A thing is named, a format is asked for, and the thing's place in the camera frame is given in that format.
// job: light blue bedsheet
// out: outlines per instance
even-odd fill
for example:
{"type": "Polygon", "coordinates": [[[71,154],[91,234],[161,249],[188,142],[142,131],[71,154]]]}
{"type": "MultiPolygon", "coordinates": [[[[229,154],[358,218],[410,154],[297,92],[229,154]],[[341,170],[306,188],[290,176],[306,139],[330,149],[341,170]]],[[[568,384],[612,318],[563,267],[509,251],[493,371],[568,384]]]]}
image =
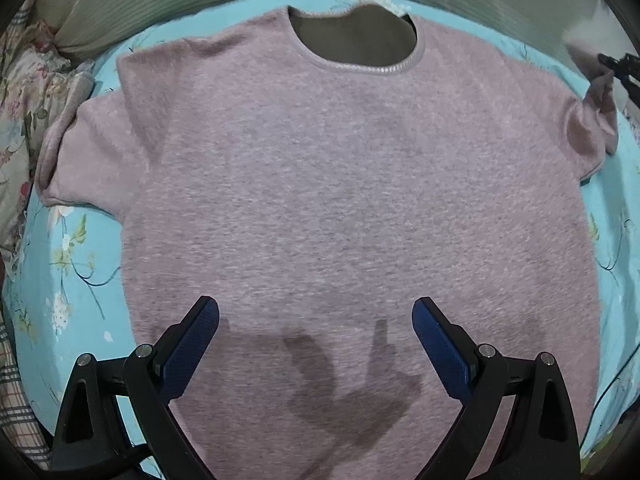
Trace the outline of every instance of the light blue bedsheet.
{"type": "MultiPolygon", "coordinates": [[[[322,11],[357,1],[239,0],[155,25],[97,61],[94,94],[119,86],[115,71],[119,54],[183,36],[206,36],[285,4],[322,11]]],[[[587,82],[574,72],[498,32],[413,2],[376,1],[398,14],[412,12],[485,38],[509,56],[555,73],[578,94],[587,89],[587,82]]],[[[582,187],[582,195],[602,300],[601,393],[640,340],[640,149],[622,116],[618,153],[607,157],[603,170],[582,187]]],[[[79,206],[47,210],[31,197],[24,243],[4,296],[15,326],[25,390],[49,431],[54,431],[60,399],[78,355],[92,352],[100,359],[114,358],[129,354],[135,346],[119,265],[120,225],[110,216],[79,206]]],[[[594,412],[583,453],[615,425],[638,396],[639,379],[640,356],[635,355],[594,412]]],[[[125,419],[131,436],[138,441],[140,431],[130,410],[125,419]]]]}

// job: printed flower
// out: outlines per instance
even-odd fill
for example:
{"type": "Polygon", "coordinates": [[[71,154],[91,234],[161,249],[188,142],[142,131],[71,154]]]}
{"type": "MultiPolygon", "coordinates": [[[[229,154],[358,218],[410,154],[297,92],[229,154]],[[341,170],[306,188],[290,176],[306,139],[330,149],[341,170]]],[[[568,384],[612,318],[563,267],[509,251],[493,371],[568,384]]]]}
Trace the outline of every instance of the printed flower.
{"type": "Polygon", "coordinates": [[[20,186],[20,198],[18,199],[18,214],[23,212],[24,206],[27,203],[27,197],[29,196],[29,192],[31,190],[31,184],[25,182],[20,186]]]}
{"type": "Polygon", "coordinates": [[[41,78],[46,79],[47,75],[49,75],[49,69],[46,65],[40,65],[36,70],[36,73],[40,74],[41,78]]]}
{"type": "Polygon", "coordinates": [[[64,235],[62,237],[62,250],[63,251],[68,251],[69,250],[69,242],[70,241],[71,241],[71,236],[64,235]]]}
{"type": "Polygon", "coordinates": [[[62,334],[62,331],[69,323],[71,315],[71,305],[69,305],[64,292],[56,292],[53,298],[53,311],[51,313],[51,324],[56,336],[62,334]]]}
{"type": "MultiPolygon", "coordinates": [[[[4,152],[0,152],[0,168],[1,168],[2,166],[4,166],[6,163],[8,163],[8,162],[9,162],[9,160],[11,159],[11,156],[12,156],[13,154],[14,154],[14,153],[13,153],[13,152],[11,152],[8,148],[7,148],[6,150],[4,150],[4,152]]],[[[8,179],[6,179],[6,180],[5,180],[5,179],[3,179],[3,180],[2,180],[2,183],[3,183],[3,184],[6,184],[7,182],[9,182],[9,180],[8,180],[8,179]]]]}
{"type": "Polygon", "coordinates": [[[24,257],[25,257],[25,249],[27,247],[29,247],[29,244],[31,243],[31,234],[27,234],[22,243],[20,244],[20,247],[18,248],[18,264],[22,265],[24,263],[24,257]]]}
{"type": "Polygon", "coordinates": [[[3,136],[2,145],[6,157],[4,161],[6,162],[24,144],[25,125],[23,121],[18,120],[9,123],[8,126],[5,124],[0,124],[0,131],[2,131],[3,136]]]}
{"type": "Polygon", "coordinates": [[[31,322],[29,314],[25,311],[19,310],[17,313],[17,325],[18,329],[26,332],[33,342],[38,340],[38,334],[36,332],[35,325],[31,322]]]}
{"type": "Polygon", "coordinates": [[[595,242],[600,240],[598,225],[596,224],[596,220],[593,217],[593,213],[589,213],[589,235],[591,236],[591,239],[595,242]]]}
{"type": "Polygon", "coordinates": [[[9,110],[9,119],[11,121],[15,121],[18,118],[20,108],[22,108],[22,94],[24,92],[23,88],[18,90],[18,95],[14,98],[14,100],[9,102],[8,110],[9,110]]]}
{"type": "Polygon", "coordinates": [[[44,52],[49,49],[51,43],[50,41],[44,40],[43,38],[39,38],[33,42],[33,46],[35,47],[36,51],[44,52]]]}
{"type": "Polygon", "coordinates": [[[67,217],[73,212],[73,206],[55,205],[49,209],[49,219],[47,219],[47,233],[51,232],[53,226],[58,225],[61,217],[67,217]]]}

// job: shirt sleeve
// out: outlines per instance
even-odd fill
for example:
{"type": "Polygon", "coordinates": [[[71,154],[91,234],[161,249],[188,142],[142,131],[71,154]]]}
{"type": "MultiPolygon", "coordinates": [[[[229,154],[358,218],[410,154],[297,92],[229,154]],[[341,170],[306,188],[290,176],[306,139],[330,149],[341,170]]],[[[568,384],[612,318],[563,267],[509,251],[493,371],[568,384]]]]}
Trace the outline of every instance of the shirt sleeve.
{"type": "Polygon", "coordinates": [[[89,203],[124,221],[148,169],[148,153],[132,131],[121,91],[85,101],[91,88],[72,88],[49,127],[35,188],[46,206],[89,203]]]}
{"type": "Polygon", "coordinates": [[[44,205],[89,203],[124,222],[159,163],[175,89],[199,43],[206,41],[178,40],[119,57],[122,88],[88,101],[92,80],[71,88],[36,167],[44,205]]]}
{"type": "Polygon", "coordinates": [[[523,71],[520,84],[530,107],[566,157],[576,179],[583,181],[596,173],[606,153],[613,155],[618,146],[614,74],[585,47],[573,45],[568,49],[590,82],[584,98],[551,73],[524,63],[519,64],[523,71]]]}

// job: screw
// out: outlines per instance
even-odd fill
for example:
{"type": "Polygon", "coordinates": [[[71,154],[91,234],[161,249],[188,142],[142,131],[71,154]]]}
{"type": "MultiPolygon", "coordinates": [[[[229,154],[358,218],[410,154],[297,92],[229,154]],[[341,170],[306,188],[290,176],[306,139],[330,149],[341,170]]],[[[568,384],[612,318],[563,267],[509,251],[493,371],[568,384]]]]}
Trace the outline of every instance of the screw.
{"type": "Polygon", "coordinates": [[[553,357],[549,352],[542,352],[542,354],[540,354],[540,360],[547,366],[551,366],[556,362],[556,358],[553,357]]]}
{"type": "Polygon", "coordinates": [[[136,348],[137,357],[149,357],[154,348],[151,345],[140,345],[136,348]]]}
{"type": "Polygon", "coordinates": [[[91,362],[91,354],[82,354],[76,362],[78,366],[87,366],[91,362]]]}
{"type": "Polygon", "coordinates": [[[491,358],[495,355],[495,348],[487,344],[480,345],[478,347],[478,351],[480,352],[481,356],[487,357],[487,358],[491,358]]]}

